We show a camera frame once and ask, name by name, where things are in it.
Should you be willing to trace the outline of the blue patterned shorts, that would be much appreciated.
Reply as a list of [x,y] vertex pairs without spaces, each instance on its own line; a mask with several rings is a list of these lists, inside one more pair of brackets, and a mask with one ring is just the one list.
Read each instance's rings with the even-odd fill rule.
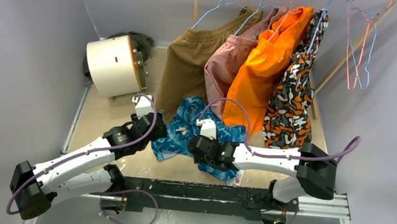
[[181,101],[176,115],[168,124],[166,129],[168,136],[151,143],[153,154],[158,161],[168,160],[177,154],[192,155],[187,150],[187,146],[193,137],[200,134],[200,128],[196,125],[196,121],[201,112],[204,112],[204,120],[211,119],[215,122],[220,142],[244,142],[246,138],[245,126],[226,126],[210,108],[206,108],[205,102],[199,96],[188,97]]

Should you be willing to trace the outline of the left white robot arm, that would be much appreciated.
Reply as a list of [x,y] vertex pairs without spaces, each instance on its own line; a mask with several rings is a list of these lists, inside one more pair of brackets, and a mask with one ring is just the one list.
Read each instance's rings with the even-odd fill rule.
[[162,111],[136,111],[131,120],[104,132],[93,142],[56,159],[16,165],[10,182],[9,215],[22,220],[40,216],[53,205],[84,194],[148,195],[127,182],[114,161],[144,150],[148,143],[167,136]]

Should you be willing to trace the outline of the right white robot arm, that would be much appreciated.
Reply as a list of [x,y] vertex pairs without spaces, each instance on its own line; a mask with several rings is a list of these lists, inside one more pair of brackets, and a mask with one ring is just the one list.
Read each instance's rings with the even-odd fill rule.
[[198,135],[189,142],[187,150],[197,164],[202,162],[223,172],[251,169],[286,175],[266,193],[266,204],[272,209],[304,195],[321,200],[334,198],[338,163],[315,144],[271,149],[247,147],[234,141],[222,143]]

